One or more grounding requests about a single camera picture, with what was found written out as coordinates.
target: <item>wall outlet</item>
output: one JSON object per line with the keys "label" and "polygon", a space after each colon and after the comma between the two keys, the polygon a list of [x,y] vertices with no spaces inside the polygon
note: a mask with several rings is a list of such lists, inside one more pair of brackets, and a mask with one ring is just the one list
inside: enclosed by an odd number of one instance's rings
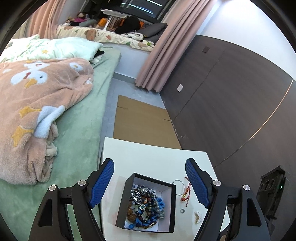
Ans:
{"label": "wall outlet", "polygon": [[177,90],[178,90],[179,92],[181,92],[182,89],[183,89],[183,85],[180,84],[180,85],[178,86]]}

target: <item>wardrobe door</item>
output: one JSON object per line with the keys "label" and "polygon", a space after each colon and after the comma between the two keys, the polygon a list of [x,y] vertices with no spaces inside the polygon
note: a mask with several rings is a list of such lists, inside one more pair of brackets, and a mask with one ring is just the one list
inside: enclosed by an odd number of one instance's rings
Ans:
{"label": "wardrobe door", "polygon": [[296,82],[266,124],[241,149],[214,168],[228,186],[249,185],[254,193],[261,176],[281,165],[287,173],[284,192],[276,212],[272,241],[279,241],[296,217]]}
{"label": "wardrobe door", "polygon": [[170,118],[173,120],[222,55],[228,43],[197,35],[170,75],[160,92]]}
{"label": "wardrobe door", "polygon": [[286,72],[264,57],[229,44],[173,120],[181,147],[206,151],[216,166],[265,123],[291,81]]}

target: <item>white tabletop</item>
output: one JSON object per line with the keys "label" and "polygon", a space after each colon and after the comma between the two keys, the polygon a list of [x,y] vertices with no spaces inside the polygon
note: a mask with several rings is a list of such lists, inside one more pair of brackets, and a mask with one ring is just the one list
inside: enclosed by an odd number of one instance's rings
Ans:
{"label": "white tabletop", "polygon": [[[191,189],[191,197],[188,206],[176,196],[176,217],[174,233],[149,233],[121,229],[115,226],[117,213],[125,181],[133,174],[138,173],[163,182],[172,183],[176,179],[185,181],[185,162],[193,158],[201,170],[207,171],[212,179],[217,179],[211,162],[202,151],[177,150],[164,147],[156,147],[133,143],[128,141],[105,138],[102,160],[111,158],[114,161],[114,174],[101,201],[101,215],[103,234],[106,241],[140,241],[140,240],[194,240],[201,223],[195,224],[194,212],[199,212],[204,218],[207,209],[198,202]],[[176,184],[176,193],[181,190],[181,185]],[[229,225],[229,216],[225,212],[221,230]]]}

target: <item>black speaker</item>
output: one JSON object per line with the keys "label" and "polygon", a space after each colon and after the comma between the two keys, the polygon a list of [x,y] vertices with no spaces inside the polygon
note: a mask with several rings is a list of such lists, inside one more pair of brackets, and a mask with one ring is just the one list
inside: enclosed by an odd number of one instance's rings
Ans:
{"label": "black speaker", "polygon": [[270,234],[274,230],[271,222],[276,219],[276,210],[281,201],[285,180],[285,171],[281,166],[278,166],[261,177],[261,184],[256,199],[263,212]]}

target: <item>pink blanket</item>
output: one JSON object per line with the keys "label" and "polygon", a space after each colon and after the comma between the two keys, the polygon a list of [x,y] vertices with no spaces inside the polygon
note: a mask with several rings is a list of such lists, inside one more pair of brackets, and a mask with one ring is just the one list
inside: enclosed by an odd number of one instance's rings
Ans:
{"label": "pink blanket", "polygon": [[57,153],[54,121],[88,95],[93,73],[80,58],[0,64],[1,179],[12,184],[49,179]]}

